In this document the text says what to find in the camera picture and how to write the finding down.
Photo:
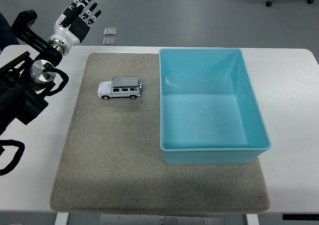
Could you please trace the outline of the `white-and-black robot hand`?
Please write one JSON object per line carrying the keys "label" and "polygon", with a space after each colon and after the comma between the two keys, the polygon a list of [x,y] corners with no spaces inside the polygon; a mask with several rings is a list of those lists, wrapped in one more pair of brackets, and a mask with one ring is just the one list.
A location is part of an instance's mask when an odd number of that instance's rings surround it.
{"label": "white-and-black robot hand", "polygon": [[101,11],[94,12],[97,3],[92,0],[74,0],[56,20],[49,44],[61,55],[67,55],[73,46],[79,45],[87,36]]}

